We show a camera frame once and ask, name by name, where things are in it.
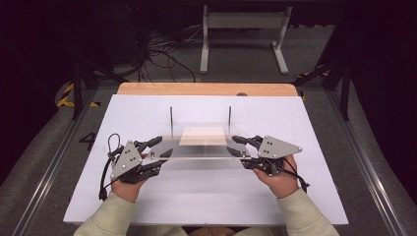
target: person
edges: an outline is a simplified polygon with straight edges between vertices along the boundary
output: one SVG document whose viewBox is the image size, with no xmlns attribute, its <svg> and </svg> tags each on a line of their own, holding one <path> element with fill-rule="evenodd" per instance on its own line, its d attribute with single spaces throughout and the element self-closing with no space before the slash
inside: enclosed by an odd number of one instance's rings
<svg viewBox="0 0 417 236">
<path fill-rule="evenodd" d="M 284 168 L 292 170 L 291 164 L 297 170 L 297 164 L 293 155 L 285 156 Z M 337 231 L 328 219 L 319 211 L 307 194 L 298 186 L 297 178 L 280 172 L 275 176 L 269 176 L 264 171 L 254 169 L 258 179 L 269 186 L 276 195 L 276 201 L 284 217 L 286 232 L 290 236 L 338 235 Z M 86 222 L 75 232 L 76 236 L 103 235 L 115 236 L 126 235 L 130 221 L 135 214 L 135 201 L 138 198 L 141 187 L 145 181 L 135 185 L 124 184 L 116 181 L 111 185 L 111 192 L 107 200 Z M 142 227 L 140 235 L 151 236 L 187 236 L 187 233 L 179 226 L 150 226 Z M 190 235 L 216 235 L 207 229 L 192 232 Z M 232 230 L 217 228 L 217 235 L 231 235 Z M 246 228 L 234 236 L 272 236 L 276 232 L 268 227 Z"/>
</svg>

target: gray carpet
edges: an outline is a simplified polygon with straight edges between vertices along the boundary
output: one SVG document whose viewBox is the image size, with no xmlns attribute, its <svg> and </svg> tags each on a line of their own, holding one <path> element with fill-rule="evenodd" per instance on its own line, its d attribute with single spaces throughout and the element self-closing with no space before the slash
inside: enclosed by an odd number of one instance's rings
<svg viewBox="0 0 417 236">
<path fill-rule="evenodd" d="M 199 82 L 223 83 L 287 83 L 314 67 L 331 34 L 332 28 L 289 29 L 282 46 L 289 75 L 279 73 L 269 42 L 272 31 L 260 31 L 248 37 L 234 31 L 212 33 L 208 73 L 200 75 L 201 44 L 185 44 L 171 55 L 188 66 Z M 155 63 L 167 63 L 163 55 L 153 57 Z M 147 63 L 153 81 L 171 81 L 167 69 Z M 172 74 L 177 81 L 190 82 L 191 74 L 176 65 Z M 138 74 L 129 77 L 136 81 Z M 316 85 L 320 79 L 310 82 Z M 334 182 L 340 187 L 339 195 L 345 208 L 349 225 L 336 226 L 340 235 L 389 235 L 380 212 L 363 180 L 354 160 L 354 152 L 344 134 L 335 111 L 330 107 L 326 93 L 320 88 L 299 88 L 306 93 L 306 109 L 316 131 Z M 62 222 L 68 202 L 83 171 L 89 152 L 88 144 L 79 140 L 90 132 L 97 132 L 111 94 L 117 87 L 100 87 L 94 101 L 100 107 L 89 107 L 81 127 L 70 143 L 70 149 L 53 182 L 47 197 L 36 215 L 29 235 L 72 235 L 75 225 Z M 384 156 L 372 135 L 366 117 L 355 96 L 349 99 L 349 116 L 362 148 L 369 155 L 390 200 L 398 213 L 408 235 L 417 235 L 417 207 L 406 195 L 398 180 L 389 169 Z M 71 122 L 73 108 L 61 107 L 57 115 L 42 129 L 22 155 L 15 169 L 0 187 L 0 235 L 12 235 L 21 215 L 35 191 L 35 187 L 52 159 Z M 129 230 L 135 235 L 135 227 Z"/>
</svg>

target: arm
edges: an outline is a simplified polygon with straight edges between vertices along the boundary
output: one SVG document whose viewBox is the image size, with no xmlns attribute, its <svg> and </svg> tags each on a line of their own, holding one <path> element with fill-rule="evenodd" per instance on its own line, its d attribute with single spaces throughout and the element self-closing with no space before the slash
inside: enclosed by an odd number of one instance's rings
<svg viewBox="0 0 417 236">
<path fill-rule="evenodd" d="M 289 155 L 285 158 L 297 170 L 294 156 Z M 284 161 L 284 168 L 292 171 L 286 161 Z M 276 195 L 276 201 L 284 215 L 288 235 L 338 235 L 307 194 L 299 189 L 296 177 L 285 173 L 268 176 L 259 169 L 254 169 L 254 172 Z"/>
<path fill-rule="evenodd" d="M 135 185 L 116 181 L 106 201 L 98 208 L 74 235 L 126 235 L 131 219 L 136 211 L 135 201 L 145 181 Z"/>
</svg>

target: beige sleeve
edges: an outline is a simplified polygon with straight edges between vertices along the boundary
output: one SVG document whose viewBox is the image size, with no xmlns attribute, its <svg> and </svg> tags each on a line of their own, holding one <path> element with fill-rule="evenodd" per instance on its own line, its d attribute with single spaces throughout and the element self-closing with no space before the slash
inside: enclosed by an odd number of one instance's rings
<svg viewBox="0 0 417 236">
<path fill-rule="evenodd" d="M 276 201 L 283 213 L 288 235 L 338 235 L 330 221 L 302 189 Z"/>
<path fill-rule="evenodd" d="M 135 211 L 136 204 L 127 202 L 110 192 L 107 200 L 74 235 L 126 235 Z"/>
</svg>

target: hand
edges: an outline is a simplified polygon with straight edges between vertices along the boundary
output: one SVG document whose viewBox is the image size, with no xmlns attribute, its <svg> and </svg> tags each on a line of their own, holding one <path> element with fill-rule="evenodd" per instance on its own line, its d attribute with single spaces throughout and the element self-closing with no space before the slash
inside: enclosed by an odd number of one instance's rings
<svg viewBox="0 0 417 236">
<path fill-rule="evenodd" d="M 285 158 L 291 165 L 297 170 L 297 163 L 295 162 L 293 155 L 287 155 Z M 294 172 L 291 166 L 286 162 L 284 163 L 284 169 Z M 269 176 L 260 169 L 254 169 L 255 174 L 258 176 L 264 184 L 268 185 L 270 190 L 276 195 L 277 198 L 282 199 L 298 190 L 298 182 L 295 176 L 279 172 L 275 176 Z"/>
<path fill-rule="evenodd" d="M 138 198 L 139 190 L 145 184 L 145 181 L 147 180 L 143 180 L 133 185 L 125 184 L 122 183 L 122 181 L 117 180 L 111 184 L 111 192 L 128 202 L 134 203 Z"/>
</svg>

